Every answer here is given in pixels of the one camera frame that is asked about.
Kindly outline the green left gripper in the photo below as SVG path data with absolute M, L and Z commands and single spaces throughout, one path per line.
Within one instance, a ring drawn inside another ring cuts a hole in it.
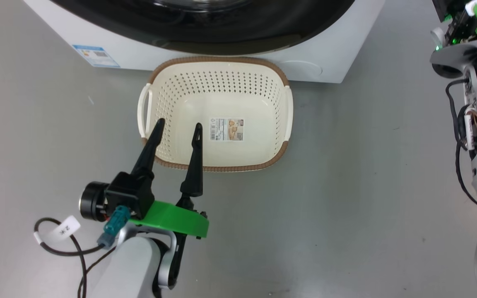
M 131 171 L 131 175 L 137 178 L 147 177 L 152 180 L 154 179 L 154 159 L 157 147 L 159 147 L 161 143 L 165 124 L 166 121 L 164 118 L 160 118 L 157 121 Z M 168 202 L 155 201 L 144 219 L 132 218 L 130 219 L 131 223 L 200 238 L 207 236 L 210 227 L 208 219 L 200 213 L 189 211 L 189 209 L 194 208 L 192 198 L 200 197 L 204 192 L 203 131 L 202 124 L 197 123 L 191 142 L 193 151 L 188 165 L 187 175 L 180 187 L 182 194 L 177 204 L 173 205 Z

